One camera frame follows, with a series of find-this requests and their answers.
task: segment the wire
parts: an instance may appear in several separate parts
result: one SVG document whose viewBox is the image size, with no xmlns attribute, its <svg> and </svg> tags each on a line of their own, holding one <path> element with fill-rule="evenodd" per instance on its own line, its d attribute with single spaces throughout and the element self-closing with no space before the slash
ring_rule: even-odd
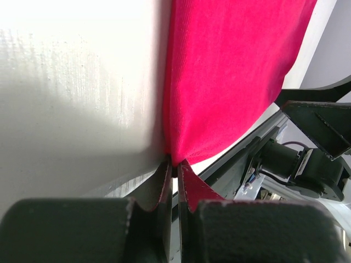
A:
<svg viewBox="0 0 351 263">
<path fill-rule="evenodd" d="M 267 171 L 260 170 L 259 173 L 263 174 L 265 176 L 268 176 L 269 178 L 273 179 L 274 181 L 276 181 L 277 183 L 279 183 L 281 185 L 285 185 L 285 186 L 292 185 L 290 182 L 284 182 L 284 181 L 279 180 L 277 177 L 275 177 L 273 174 L 271 174 Z"/>
<path fill-rule="evenodd" d="M 282 145 L 292 145 L 292 144 L 302 146 L 305 149 L 308 148 L 306 144 L 303 144 L 302 142 L 299 142 L 299 141 L 288 141 L 288 142 L 283 143 Z"/>
</svg>

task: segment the robotic claw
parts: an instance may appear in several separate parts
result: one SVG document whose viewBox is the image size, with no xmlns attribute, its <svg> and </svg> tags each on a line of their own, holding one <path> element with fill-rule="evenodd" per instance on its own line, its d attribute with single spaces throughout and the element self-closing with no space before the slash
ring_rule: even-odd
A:
<svg viewBox="0 0 351 263">
<path fill-rule="evenodd" d="M 350 91 L 347 85 L 329 98 Z M 303 90 L 296 92 L 307 99 Z M 182 262 L 348 262 L 332 219 L 314 204 L 232 201 L 252 171 L 285 179 L 280 182 L 303 195 L 343 199 L 342 182 L 350 169 L 336 158 L 349 151 L 351 140 L 331 112 L 349 119 L 351 106 L 321 98 L 299 102 L 296 92 L 287 92 L 294 101 L 284 103 L 282 110 L 326 155 L 277 144 L 279 127 L 273 126 L 263 137 L 251 134 L 250 142 L 235 154 L 230 150 L 200 176 L 186 160 L 172 167 L 168 156 L 125 198 L 19 201 L 1 222 L 0 262 L 169 262 L 175 216 Z M 286 96 L 283 90 L 277 101 Z M 308 123 L 319 128 L 309 129 Z M 177 195 L 172 195 L 172 178 L 178 178 Z M 223 189 L 231 185 L 225 195 L 216 192 L 221 179 Z"/>
</svg>

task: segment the folded cloth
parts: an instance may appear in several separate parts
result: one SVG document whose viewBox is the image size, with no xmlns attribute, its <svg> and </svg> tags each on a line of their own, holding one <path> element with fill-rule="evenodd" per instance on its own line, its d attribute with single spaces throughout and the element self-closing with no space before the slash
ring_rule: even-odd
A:
<svg viewBox="0 0 351 263">
<path fill-rule="evenodd" d="M 163 127 L 173 165 L 208 159 L 277 98 L 316 0 L 173 0 Z"/>
</svg>

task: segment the white label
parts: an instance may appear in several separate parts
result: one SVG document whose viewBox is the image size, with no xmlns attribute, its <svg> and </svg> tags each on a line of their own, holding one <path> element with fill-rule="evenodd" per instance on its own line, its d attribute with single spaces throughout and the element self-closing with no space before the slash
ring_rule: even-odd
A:
<svg viewBox="0 0 351 263">
<path fill-rule="evenodd" d="M 300 167 L 297 170 L 296 176 L 302 175 L 302 173 L 307 165 L 307 162 L 309 160 L 309 157 L 311 157 L 312 152 L 313 152 L 313 149 L 310 149 L 307 151 L 305 157 L 303 157 L 303 160 L 302 160 L 302 163 L 300 164 Z"/>
</svg>

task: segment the black cable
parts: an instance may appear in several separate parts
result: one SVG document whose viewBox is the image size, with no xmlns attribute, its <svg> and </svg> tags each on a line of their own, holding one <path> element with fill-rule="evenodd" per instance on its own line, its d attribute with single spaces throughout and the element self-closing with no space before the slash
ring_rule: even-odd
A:
<svg viewBox="0 0 351 263">
<path fill-rule="evenodd" d="M 303 144 L 302 142 L 299 142 L 299 141 L 288 141 L 288 142 L 283 143 L 282 145 L 291 145 L 291 144 L 302 146 L 305 149 L 308 148 L 306 144 Z"/>
<path fill-rule="evenodd" d="M 284 181 L 279 180 L 277 177 L 275 177 L 273 174 L 271 174 L 271 173 L 269 173 L 267 171 L 260 170 L 259 173 L 263 174 L 265 176 L 268 176 L 269 178 L 271 178 L 274 181 L 276 181 L 278 184 L 285 185 L 285 186 L 292 185 L 292 183 L 290 183 L 290 182 L 284 182 Z"/>
</svg>

